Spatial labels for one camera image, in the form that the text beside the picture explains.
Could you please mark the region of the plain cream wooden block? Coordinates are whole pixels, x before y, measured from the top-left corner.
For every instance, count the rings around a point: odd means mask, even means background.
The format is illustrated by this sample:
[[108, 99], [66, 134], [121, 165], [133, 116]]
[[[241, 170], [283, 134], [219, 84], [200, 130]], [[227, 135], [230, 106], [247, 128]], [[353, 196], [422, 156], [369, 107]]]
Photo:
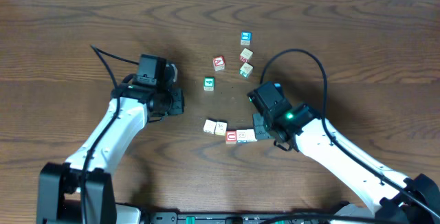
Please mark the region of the plain cream wooden block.
[[257, 138], [253, 129], [247, 129], [245, 131], [245, 138], [247, 142], [256, 142]]

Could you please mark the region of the blue-edged number 3 block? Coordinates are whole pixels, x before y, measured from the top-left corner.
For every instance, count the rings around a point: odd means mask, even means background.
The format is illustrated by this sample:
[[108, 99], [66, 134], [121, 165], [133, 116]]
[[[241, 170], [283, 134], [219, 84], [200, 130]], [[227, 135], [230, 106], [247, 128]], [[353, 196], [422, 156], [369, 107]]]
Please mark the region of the blue-edged number 3 block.
[[243, 143], [247, 142], [247, 131], [246, 130], [236, 130], [236, 142]]

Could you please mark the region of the red U wooden block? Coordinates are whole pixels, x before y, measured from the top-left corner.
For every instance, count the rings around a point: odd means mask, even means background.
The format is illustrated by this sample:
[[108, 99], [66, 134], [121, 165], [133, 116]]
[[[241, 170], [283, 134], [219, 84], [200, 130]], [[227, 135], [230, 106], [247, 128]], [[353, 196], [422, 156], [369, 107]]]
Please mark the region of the red U wooden block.
[[225, 142], [226, 144], [235, 144], [237, 143], [237, 132], [236, 131], [227, 131], [225, 134]]

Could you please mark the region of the cream block with yellow side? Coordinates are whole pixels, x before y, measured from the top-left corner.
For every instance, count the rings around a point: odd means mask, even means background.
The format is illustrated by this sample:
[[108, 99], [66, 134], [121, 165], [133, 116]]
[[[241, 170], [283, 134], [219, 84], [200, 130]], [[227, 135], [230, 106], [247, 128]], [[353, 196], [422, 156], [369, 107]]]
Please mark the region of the cream block with yellow side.
[[203, 131], [209, 134], [215, 134], [217, 123], [213, 120], [207, 119], [203, 126]]

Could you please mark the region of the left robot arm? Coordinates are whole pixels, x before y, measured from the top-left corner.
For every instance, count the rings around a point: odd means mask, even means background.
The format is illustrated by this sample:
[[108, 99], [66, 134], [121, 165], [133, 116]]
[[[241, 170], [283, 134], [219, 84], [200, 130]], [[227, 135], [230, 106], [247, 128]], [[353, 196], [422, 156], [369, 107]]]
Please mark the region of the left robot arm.
[[141, 207], [117, 203], [112, 176], [133, 138], [149, 123], [184, 112], [178, 70], [143, 54], [137, 72], [111, 92], [108, 109], [85, 143], [64, 163], [47, 163], [38, 178], [37, 223], [148, 223]]

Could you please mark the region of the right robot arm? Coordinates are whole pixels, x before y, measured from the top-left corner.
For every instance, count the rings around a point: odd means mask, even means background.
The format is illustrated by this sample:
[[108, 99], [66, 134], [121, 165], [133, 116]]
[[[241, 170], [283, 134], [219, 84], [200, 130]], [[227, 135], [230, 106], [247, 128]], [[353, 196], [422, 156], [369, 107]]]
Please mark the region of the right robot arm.
[[438, 223], [439, 187], [424, 174], [411, 179], [365, 153], [308, 104], [293, 107], [278, 83], [248, 93], [274, 145], [315, 160], [361, 198], [374, 218]]

